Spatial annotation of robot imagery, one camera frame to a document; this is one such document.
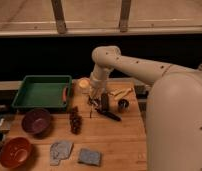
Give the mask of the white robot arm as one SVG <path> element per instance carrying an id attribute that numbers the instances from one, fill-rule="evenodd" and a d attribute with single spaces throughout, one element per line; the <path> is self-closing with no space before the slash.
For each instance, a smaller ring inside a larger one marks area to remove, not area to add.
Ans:
<path id="1" fill-rule="evenodd" d="M 117 46 L 92 51 L 92 97 L 116 69 L 151 86 L 146 108 L 147 171 L 202 171 L 202 71 L 123 56 Z"/>

